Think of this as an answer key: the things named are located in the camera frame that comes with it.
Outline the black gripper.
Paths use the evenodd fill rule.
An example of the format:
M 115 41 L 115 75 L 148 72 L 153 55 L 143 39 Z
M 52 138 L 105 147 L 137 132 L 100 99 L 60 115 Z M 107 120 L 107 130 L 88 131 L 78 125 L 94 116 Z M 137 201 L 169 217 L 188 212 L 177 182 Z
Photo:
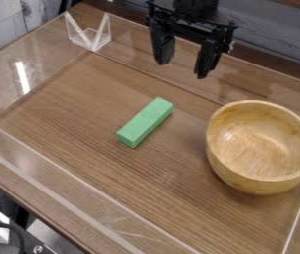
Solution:
M 234 19 L 218 10 L 219 0 L 147 0 L 145 3 L 152 55 L 157 65 L 169 62 L 175 36 L 202 42 L 194 74 L 196 79 L 203 79 L 220 58 L 216 41 L 232 41 Z

